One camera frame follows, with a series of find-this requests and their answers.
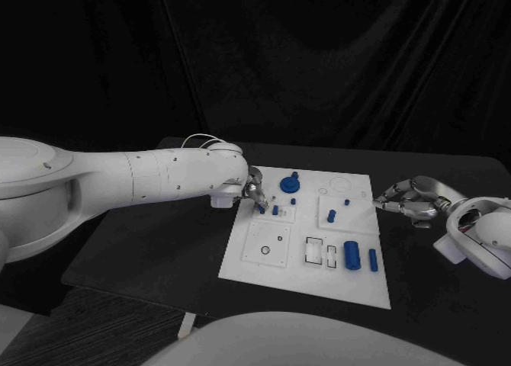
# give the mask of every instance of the cable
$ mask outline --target cable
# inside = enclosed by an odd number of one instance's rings
[[[209,139],[208,141],[205,141],[204,143],[202,143],[202,145],[199,146],[199,148],[202,148],[202,146],[208,143],[208,142],[211,142],[211,141],[221,141],[221,142],[224,142],[222,140],[220,140],[220,139]]]
[[[188,140],[191,137],[195,137],[195,136],[207,136],[207,137],[211,137],[212,139],[217,139],[218,141],[221,141],[221,142],[224,143],[224,140],[218,139],[215,136],[212,136],[212,135],[207,135],[205,133],[195,133],[195,134],[192,134],[192,135],[191,135],[191,136],[184,140],[184,142],[182,142],[182,144],[181,144],[181,147],[184,147],[186,140]]]

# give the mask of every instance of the black table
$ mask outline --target black table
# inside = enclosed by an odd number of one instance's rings
[[[179,147],[181,141],[165,138],[158,149]],[[511,175],[490,158],[238,146],[251,165],[369,175],[375,196],[392,183],[427,175],[467,197],[511,198]],[[453,265],[437,253],[431,244],[444,233],[443,218],[433,229],[417,230],[405,217],[378,211],[392,305],[381,310],[217,277],[237,206],[212,209],[209,198],[196,197],[109,211],[63,282],[215,318],[257,311],[325,316],[464,364],[511,360],[511,278],[492,278],[467,260]]]

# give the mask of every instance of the black backdrop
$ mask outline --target black backdrop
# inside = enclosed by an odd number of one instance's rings
[[[11,6],[0,11],[0,136],[120,151],[202,132],[493,156],[511,171],[511,0]],[[48,306],[64,289],[54,278]],[[5,287],[0,294],[24,296]]]

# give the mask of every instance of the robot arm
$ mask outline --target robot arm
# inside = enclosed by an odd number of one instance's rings
[[[0,137],[0,262],[38,254],[106,210],[202,195],[215,208],[243,198],[267,208],[260,171],[234,144],[71,152]]]
[[[400,202],[389,200],[400,193]],[[496,278],[511,277],[511,200],[493,197],[467,199],[447,185],[418,176],[394,184],[372,201],[377,208],[411,218],[418,228],[440,213],[447,218],[447,234],[434,248],[453,264],[464,258]]]

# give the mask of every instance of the white pegboard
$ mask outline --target white pegboard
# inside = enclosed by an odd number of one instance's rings
[[[241,201],[218,277],[389,309],[369,177],[257,168],[270,208],[261,215],[253,201]],[[292,172],[299,173],[300,189],[286,194],[279,184]],[[271,215],[273,205],[279,206],[276,216]],[[326,222],[329,210],[336,210],[333,223]],[[287,236],[280,234],[284,228]],[[320,265],[304,262],[307,237],[322,240]],[[345,268],[343,242],[349,240],[359,244],[361,269],[356,271]],[[264,246],[270,249],[267,254],[261,253]],[[377,272],[369,270],[369,249],[377,253]],[[328,267],[328,259],[330,263],[335,260],[335,268]]]

